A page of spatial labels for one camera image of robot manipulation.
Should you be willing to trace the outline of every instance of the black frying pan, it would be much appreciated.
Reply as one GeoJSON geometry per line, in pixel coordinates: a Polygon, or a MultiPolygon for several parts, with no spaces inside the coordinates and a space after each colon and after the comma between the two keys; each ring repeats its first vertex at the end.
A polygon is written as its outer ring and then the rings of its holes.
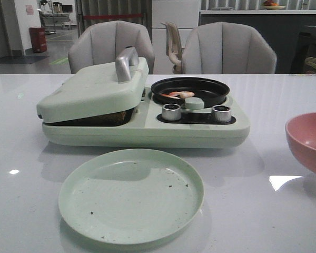
{"type": "Polygon", "coordinates": [[[204,107],[209,108],[225,101],[230,88],[221,82],[200,77],[174,77],[160,80],[151,86],[155,99],[162,104],[182,105],[182,99],[173,99],[162,96],[173,91],[191,91],[194,96],[204,101],[204,107]]]}

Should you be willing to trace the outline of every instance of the grill lid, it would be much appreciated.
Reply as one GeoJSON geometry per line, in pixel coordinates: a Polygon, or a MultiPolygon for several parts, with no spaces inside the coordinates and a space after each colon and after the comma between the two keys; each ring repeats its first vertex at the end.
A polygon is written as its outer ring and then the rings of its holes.
{"type": "Polygon", "coordinates": [[[131,80],[124,81],[124,76],[120,79],[115,62],[85,67],[37,104],[39,117],[46,123],[54,123],[136,107],[141,101],[149,67],[142,57],[139,57],[137,65],[129,66],[133,61],[127,56],[133,50],[134,48],[125,49],[125,58],[122,57],[124,62],[118,64],[128,68],[125,72],[132,77],[131,80]]]}

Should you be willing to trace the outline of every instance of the gray chair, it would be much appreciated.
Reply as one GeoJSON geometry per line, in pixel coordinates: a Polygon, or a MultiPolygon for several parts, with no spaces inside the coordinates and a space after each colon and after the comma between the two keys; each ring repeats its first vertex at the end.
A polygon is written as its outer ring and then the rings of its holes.
{"type": "Polygon", "coordinates": [[[126,21],[110,21],[89,26],[69,49],[68,61],[72,74],[92,65],[114,62],[127,46],[136,48],[153,73],[154,53],[147,28],[126,21]]]}
{"type": "Polygon", "coordinates": [[[247,25],[217,22],[192,30],[182,55],[184,74],[272,74],[277,56],[247,25]]]}

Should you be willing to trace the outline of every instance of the silver knob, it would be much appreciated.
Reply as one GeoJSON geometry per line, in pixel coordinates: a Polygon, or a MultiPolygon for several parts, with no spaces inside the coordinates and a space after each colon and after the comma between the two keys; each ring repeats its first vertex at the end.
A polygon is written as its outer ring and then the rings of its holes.
{"type": "Polygon", "coordinates": [[[227,123],[231,121],[232,111],[225,105],[215,105],[212,107],[212,116],[216,122],[227,123]]]}
{"type": "Polygon", "coordinates": [[[175,121],[181,119],[181,108],[178,104],[163,105],[162,117],[168,121],[175,121]]]}
{"type": "Polygon", "coordinates": [[[115,59],[118,82],[131,81],[130,66],[139,64],[137,50],[134,47],[125,48],[115,59]]]}

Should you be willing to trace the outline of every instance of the white table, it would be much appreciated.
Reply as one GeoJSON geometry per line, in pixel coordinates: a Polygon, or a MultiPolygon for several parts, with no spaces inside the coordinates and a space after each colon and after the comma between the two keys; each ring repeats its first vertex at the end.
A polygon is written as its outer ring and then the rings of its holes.
{"type": "MultiPolygon", "coordinates": [[[[70,229],[58,210],[66,177],[117,150],[56,145],[43,135],[36,104],[69,77],[0,75],[0,252],[113,252],[70,229]]],[[[316,252],[316,174],[292,156],[284,131],[289,118],[316,111],[316,75],[203,77],[231,88],[251,132],[226,150],[161,149],[197,169],[205,201],[183,234],[146,252],[316,252]]]]}

